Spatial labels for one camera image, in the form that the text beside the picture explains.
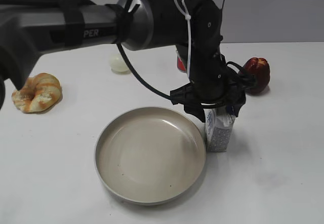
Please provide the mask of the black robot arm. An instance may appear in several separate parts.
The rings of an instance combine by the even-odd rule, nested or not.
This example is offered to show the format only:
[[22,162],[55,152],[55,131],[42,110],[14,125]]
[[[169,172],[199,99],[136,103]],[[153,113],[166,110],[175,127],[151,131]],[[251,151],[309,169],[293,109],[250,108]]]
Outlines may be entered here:
[[45,54],[101,44],[119,51],[175,46],[189,83],[166,99],[201,121],[205,109],[237,116],[245,104],[243,76],[220,52],[222,12],[212,0],[185,0],[186,22],[174,0],[1,0],[1,82],[21,89]]

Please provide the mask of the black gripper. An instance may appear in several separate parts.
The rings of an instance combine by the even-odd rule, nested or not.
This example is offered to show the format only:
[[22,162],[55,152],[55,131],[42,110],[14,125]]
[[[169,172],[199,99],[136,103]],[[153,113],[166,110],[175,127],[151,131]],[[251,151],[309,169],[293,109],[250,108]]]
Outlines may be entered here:
[[206,121],[203,107],[226,106],[229,115],[238,117],[246,94],[237,73],[227,66],[224,55],[210,58],[193,56],[189,83],[170,92],[172,104],[183,104],[187,114]]

